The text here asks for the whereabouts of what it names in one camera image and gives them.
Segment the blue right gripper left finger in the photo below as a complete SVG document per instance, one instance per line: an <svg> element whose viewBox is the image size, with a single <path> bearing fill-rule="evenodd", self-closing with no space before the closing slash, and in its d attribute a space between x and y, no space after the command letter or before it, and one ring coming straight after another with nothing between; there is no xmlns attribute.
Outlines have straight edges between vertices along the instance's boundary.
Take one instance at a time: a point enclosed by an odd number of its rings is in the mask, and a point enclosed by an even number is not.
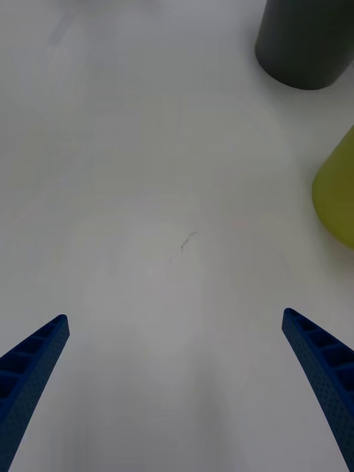
<svg viewBox="0 0 354 472"><path fill-rule="evenodd" d="M8 471L70 336L60 314L0 359L0 470Z"/></svg>

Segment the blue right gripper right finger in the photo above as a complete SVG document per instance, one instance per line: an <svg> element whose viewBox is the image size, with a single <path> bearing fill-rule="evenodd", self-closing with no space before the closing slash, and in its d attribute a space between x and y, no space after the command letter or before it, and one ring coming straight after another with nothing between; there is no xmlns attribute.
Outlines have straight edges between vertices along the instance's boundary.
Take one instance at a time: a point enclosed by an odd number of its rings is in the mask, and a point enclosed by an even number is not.
<svg viewBox="0 0 354 472"><path fill-rule="evenodd" d="M292 308L284 310L282 331L305 372L348 469L353 471L353 350Z"/></svg>

